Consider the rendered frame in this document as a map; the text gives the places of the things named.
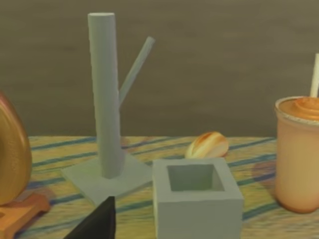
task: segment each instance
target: gray background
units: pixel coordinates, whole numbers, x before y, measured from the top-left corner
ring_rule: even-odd
[[[30,135],[94,135],[87,13],[115,12],[122,135],[275,135],[274,101],[309,93],[318,0],[0,1],[0,89]]]

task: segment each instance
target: striped tablecloth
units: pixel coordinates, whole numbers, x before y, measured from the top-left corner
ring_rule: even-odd
[[[124,148],[148,164],[181,159],[192,137],[126,137]],[[245,197],[242,239],[319,239],[319,212],[298,215],[273,200],[274,138],[230,138],[226,157]],[[67,182],[60,169],[97,155],[93,137],[31,137],[33,174],[28,190],[47,195],[49,213],[20,231],[19,239],[62,239],[93,206]],[[152,188],[117,201],[117,239],[155,239]]]

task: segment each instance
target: square hole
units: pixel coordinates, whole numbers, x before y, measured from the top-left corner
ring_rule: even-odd
[[[220,177],[212,164],[167,166],[170,188],[181,191],[224,191]]]

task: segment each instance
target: hollow gray cube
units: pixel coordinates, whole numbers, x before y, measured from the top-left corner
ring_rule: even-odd
[[[240,239],[244,198],[224,158],[153,163],[157,239]]]

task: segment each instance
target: vertical gray cylinder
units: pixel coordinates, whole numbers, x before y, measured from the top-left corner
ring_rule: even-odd
[[[124,167],[121,149],[115,15],[88,15],[98,157],[102,176],[119,176]]]

